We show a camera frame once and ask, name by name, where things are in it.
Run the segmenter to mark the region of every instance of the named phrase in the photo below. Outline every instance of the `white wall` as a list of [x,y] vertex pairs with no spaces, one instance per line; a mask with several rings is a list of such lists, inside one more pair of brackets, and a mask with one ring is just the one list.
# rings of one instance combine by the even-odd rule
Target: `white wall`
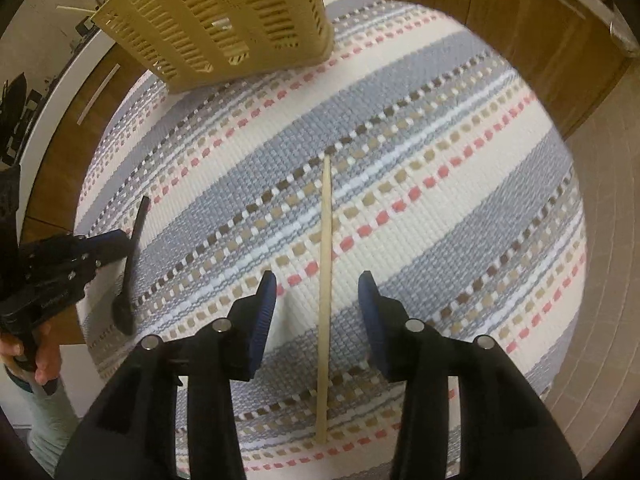
[[[62,379],[66,392],[78,416],[83,416],[95,397],[102,390],[103,382],[98,377],[86,345],[67,345],[62,348]],[[22,400],[17,386],[0,371],[0,406],[12,425],[31,425],[31,413]]]
[[0,38],[0,84],[24,72],[29,88],[44,92],[45,79],[64,68],[80,40],[82,14],[57,5],[95,9],[95,0],[25,0]]

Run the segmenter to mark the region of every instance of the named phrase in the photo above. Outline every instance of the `cabinet handle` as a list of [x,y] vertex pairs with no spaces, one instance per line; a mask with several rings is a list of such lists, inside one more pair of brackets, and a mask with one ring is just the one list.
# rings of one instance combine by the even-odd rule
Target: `cabinet handle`
[[95,91],[91,99],[89,99],[89,102],[86,104],[86,106],[84,107],[84,110],[82,110],[82,113],[78,117],[78,126],[82,124],[82,121],[84,121],[84,118],[89,113],[89,110],[91,109],[91,107],[94,105],[95,100],[98,97],[100,97],[100,94],[104,90],[104,87],[107,86],[109,81],[111,81],[111,78],[116,75],[116,72],[118,71],[119,68],[120,68],[120,65],[116,63],[116,66],[113,67],[113,69],[111,70],[111,72],[109,72],[107,77],[104,78],[104,81],[100,84],[100,86],[98,86],[98,89]]

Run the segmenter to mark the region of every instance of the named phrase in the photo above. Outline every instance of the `metal screw head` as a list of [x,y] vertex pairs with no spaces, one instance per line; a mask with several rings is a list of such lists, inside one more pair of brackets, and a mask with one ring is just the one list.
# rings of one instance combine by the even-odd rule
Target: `metal screw head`
[[495,346],[494,338],[488,335],[481,335],[478,339],[476,339],[476,343],[480,348],[483,348],[485,350],[490,350]]
[[218,333],[228,332],[233,328],[233,324],[226,317],[219,317],[213,323],[211,327]]
[[407,322],[404,324],[404,327],[409,332],[419,333],[424,330],[424,323],[421,322],[419,319],[408,319]]
[[147,335],[140,342],[140,346],[145,350],[153,350],[162,342],[162,338],[157,335]]

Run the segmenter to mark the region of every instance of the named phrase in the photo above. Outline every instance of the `human hand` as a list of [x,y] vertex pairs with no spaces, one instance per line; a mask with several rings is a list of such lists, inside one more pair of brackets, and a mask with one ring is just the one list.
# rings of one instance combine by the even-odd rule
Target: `human hand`
[[[38,384],[44,386],[50,380],[60,375],[62,357],[60,345],[51,335],[51,325],[48,322],[38,327],[40,343],[36,354],[35,379]],[[0,334],[0,357],[9,371],[18,378],[25,379],[24,371],[15,363],[14,357],[22,355],[24,348],[22,343],[11,334]]]

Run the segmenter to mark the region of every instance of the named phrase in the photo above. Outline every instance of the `person's leg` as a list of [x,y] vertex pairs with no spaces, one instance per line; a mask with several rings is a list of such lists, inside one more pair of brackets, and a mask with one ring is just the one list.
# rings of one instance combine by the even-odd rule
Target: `person's leg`
[[62,452],[78,426],[78,418],[71,407],[62,380],[49,381],[44,387],[47,395],[37,396],[31,392],[29,383],[7,372],[20,388],[33,415],[33,426],[29,435],[31,455],[53,476]]

